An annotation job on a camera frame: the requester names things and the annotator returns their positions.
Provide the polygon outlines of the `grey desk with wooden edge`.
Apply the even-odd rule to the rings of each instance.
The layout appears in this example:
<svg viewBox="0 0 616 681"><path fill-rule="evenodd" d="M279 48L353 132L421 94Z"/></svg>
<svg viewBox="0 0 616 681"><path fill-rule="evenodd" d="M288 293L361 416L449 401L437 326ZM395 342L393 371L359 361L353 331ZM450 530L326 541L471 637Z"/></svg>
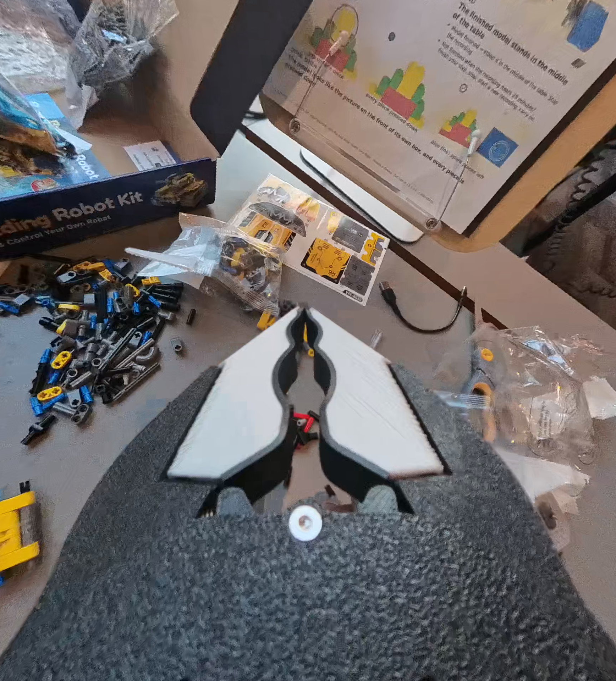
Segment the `grey desk with wooden edge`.
<svg viewBox="0 0 616 681"><path fill-rule="evenodd" d="M472 325L472 302L478 302L496 324L580 334L600 345L600 367L616 389L616 331L500 244L457 253L429 236L412 245L394 243L384 256L381 279L393 286L404 315L419 326L445 323L464 286L469 308L447 333L422 336L396 319L379 292L362 307L292 270L283 273L282 290L364 342L381 330L380 351L423 379L446 350L463 344ZM0 489L12 494L21 481L31 481L40 501L43 540L39 559L0 588L0 656L37 604L76 518L116 456L202 370L257 335L255 321L234 302L194 291L183 300L185 309L196 308L193 327L180 319L172 333L164 332L163 363L154 376L119 404L95 407L81 427L58 420L31 447L21 444L33 421L27 391L50 335L34 311L0 317ZM573 517L571 543L563 555L576 588L616 643L616 418L601 421L595 435L592 482Z"/></svg>

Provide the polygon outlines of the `printed picture card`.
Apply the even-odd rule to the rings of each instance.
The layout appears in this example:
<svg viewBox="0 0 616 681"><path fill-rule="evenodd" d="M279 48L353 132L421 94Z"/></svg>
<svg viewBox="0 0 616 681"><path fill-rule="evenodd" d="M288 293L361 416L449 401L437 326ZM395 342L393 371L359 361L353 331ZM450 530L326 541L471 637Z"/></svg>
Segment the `printed picture card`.
<svg viewBox="0 0 616 681"><path fill-rule="evenodd" d="M313 1L262 94L305 146L458 234L616 61L616 1Z"/></svg>

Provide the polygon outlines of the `blue cardboard kit box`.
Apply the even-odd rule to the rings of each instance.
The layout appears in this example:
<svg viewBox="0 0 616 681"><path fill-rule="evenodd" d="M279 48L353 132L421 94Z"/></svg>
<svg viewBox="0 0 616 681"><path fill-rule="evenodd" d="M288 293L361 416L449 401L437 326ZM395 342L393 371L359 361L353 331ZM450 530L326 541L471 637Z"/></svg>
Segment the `blue cardboard kit box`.
<svg viewBox="0 0 616 681"><path fill-rule="evenodd" d="M187 116L154 123L143 103L109 98L74 129L63 93L25 97L76 154L0 140L0 261L213 203L219 153Z"/></svg>

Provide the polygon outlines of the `clear plastic bag of parts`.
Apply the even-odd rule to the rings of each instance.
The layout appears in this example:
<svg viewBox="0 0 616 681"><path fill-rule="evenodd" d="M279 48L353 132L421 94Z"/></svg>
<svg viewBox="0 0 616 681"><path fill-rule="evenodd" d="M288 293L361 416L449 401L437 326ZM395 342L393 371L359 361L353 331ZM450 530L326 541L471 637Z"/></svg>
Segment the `clear plastic bag of parts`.
<svg viewBox="0 0 616 681"><path fill-rule="evenodd" d="M278 315L284 252L222 221L180 213L178 238L163 252L128 247L146 261L145 277L170 277L199 288L213 279L245 306Z"/></svg>

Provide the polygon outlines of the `pile of black red pins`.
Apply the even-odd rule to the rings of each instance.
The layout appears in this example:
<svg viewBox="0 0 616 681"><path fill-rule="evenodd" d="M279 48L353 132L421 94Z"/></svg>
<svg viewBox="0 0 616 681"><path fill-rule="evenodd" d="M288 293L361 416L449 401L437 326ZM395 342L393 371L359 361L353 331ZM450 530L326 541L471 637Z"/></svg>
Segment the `pile of black red pins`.
<svg viewBox="0 0 616 681"><path fill-rule="evenodd" d="M305 447L313 441L320 439L319 428L320 416L315 411L308 411L301 413L294 411L292 414L292 422L295 428L294 449Z"/></svg>

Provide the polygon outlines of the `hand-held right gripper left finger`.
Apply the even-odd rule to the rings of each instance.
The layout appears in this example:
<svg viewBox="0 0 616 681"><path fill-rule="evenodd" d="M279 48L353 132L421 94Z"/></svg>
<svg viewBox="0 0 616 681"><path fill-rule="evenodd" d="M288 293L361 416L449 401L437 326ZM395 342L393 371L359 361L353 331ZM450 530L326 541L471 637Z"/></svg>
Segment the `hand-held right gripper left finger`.
<svg viewBox="0 0 616 681"><path fill-rule="evenodd" d="M279 448L298 376L304 310L292 309L219 365L167 470L171 480L221 483Z"/></svg>

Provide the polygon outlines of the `printed parts sheet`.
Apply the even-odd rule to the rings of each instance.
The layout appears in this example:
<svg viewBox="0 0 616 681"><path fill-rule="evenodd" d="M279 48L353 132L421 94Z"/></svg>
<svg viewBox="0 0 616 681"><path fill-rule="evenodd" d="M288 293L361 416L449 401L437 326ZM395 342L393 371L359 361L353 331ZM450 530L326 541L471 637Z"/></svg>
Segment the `printed parts sheet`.
<svg viewBox="0 0 616 681"><path fill-rule="evenodd" d="M284 252L284 264L365 306L390 240L274 175L230 221Z"/></svg>

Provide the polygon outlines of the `pile of blue grey connectors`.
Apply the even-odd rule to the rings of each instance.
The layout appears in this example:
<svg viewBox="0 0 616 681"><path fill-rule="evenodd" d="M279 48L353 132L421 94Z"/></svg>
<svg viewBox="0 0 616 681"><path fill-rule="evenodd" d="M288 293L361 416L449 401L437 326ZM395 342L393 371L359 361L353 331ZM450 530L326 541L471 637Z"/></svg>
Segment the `pile of blue grey connectors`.
<svg viewBox="0 0 616 681"><path fill-rule="evenodd" d="M31 447L58 419L83 426L96 401L122 400L159 369L159 337L178 319L188 271L163 260L34 255L0 273L0 317L35 310L49 335L28 389Z"/></svg>

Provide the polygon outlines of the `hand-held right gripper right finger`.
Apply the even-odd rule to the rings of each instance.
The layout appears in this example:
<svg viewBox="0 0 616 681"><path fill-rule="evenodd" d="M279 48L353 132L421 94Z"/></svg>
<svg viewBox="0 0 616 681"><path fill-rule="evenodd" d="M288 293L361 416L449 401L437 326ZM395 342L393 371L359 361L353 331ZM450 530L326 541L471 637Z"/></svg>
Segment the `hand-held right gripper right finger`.
<svg viewBox="0 0 616 681"><path fill-rule="evenodd" d="M320 461L330 481L401 481L444 465L390 362L316 309L306 310L320 407Z"/></svg>

